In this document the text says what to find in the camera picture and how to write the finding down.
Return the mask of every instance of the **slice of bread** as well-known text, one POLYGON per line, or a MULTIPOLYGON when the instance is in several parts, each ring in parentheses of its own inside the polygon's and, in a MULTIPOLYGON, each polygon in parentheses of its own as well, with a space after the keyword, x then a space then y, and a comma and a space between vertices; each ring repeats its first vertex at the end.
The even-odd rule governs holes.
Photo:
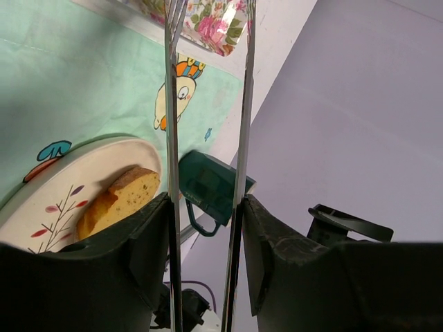
POLYGON ((78 240, 104 230, 148 204, 160 185, 159 174, 142 167, 124 173, 98 196, 77 223, 78 240))

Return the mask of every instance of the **cartoon character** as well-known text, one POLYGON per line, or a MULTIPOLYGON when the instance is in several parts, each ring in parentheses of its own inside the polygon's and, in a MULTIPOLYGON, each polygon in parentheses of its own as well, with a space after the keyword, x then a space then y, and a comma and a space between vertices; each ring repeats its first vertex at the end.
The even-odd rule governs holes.
MULTIPOLYGON (((205 66, 201 62, 179 54, 177 59, 177 122, 188 107, 197 88, 195 80, 203 73, 205 66)), ((154 128, 160 127, 165 131, 166 125, 166 91, 163 84, 155 101, 154 128)))
POLYGON ((23 183, 29 182, 38 173, 51 166, 54 162, 59 160, 68 153, 72 143, 68 140, 59 140, 44 147, 37 155, 37 161, 41 162, 31 169, 31 171, 23 178, 23 183))

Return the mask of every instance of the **mug handle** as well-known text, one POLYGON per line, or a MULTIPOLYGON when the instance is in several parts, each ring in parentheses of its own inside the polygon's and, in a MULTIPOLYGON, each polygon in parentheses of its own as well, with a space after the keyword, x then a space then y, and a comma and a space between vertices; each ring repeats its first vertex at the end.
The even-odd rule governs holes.
POLYGON ((189 216, 189 221, 191 222, 191 226, 201 235, 203 235, 204 237, 213 237, 214 235, 217 234, 217 231, 220 228, 220 224, 216 221, 214 221, 215 223, 215 229, 212 232, 208 232, 207 230, 205 230, 203 227, 201 227, 197 221, 195 220, 195 215, 194 215, 194 209, 192 208, 192 203, 188 200, 185 199, 186 201, 186 208, 188 209, 188 216, 189 216))

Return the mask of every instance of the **light green cloth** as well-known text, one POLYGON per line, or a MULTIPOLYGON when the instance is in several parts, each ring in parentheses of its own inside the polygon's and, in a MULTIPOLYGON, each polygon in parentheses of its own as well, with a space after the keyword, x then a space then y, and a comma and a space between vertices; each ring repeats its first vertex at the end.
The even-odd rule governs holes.
MULTIPOLYGON (((74 148, 131 134, 152 143, 166 166, 166 134, 153 126, 162 46, 69 0, 0 2, 0 200, 55 141, 74 148)), ((241 87, 209 66, 196 82, 179 121, 181 155, 210 149, 241 87)))

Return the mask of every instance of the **stitching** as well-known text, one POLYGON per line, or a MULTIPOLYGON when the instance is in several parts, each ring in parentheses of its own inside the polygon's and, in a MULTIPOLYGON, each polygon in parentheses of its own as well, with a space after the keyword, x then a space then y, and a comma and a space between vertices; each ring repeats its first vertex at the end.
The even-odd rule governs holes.
MULTIPOLYGON (((45 50, 45 49, 43 49, 43 48, 38 48, 38 47, 30 46, 30 45, 25 45, 25 44, 16 43, 16 42, 14 42, 14 41, 10 41, 10 40, 4 39, 4 38, 0 38, 0 41, 3 41, 3 42, 6 42, 6 43, 9 43, 9 44, 12 44, 12 45, 15 45, 15 46, 23 46, 23 47, 31 48, 31 49, 33 49, 33 50, 38 50, 38 51, 43 52, 43 53, 47 53, 47 54, 51 54, 51 55, 55 55, 55 56, 57 56, 57 57, 62 57, 61 55, 57 54, 56 52, 53 52, 53 51, 50 51, 50 50, 45 50)), ((79 62, 88 63, 88 64, 99 64, 99 65, 106 66, 106 67, 110 67, 110 68, 117 68, 117 66, 113 66, 113 65, 111 65, 111 64, 107 64, 107 63, 105 63, 105 62, 97 62, 97 61, 85 60, 85 59, 82 59, 82 58, 79 58, 79 57, 65 57, 65 58, 72 59, 72 60, 76 60, 76 61, 79 61, 79 62)), ((133 71, 133 72, 135 72, 135 73, 141 73, 141 74, 144 74, 143 72, 141 72, 141 71, 136 71, 136 70, 134 70, 134 69, 129 69, 129 70, 130 70, 130 71, 133 71)))

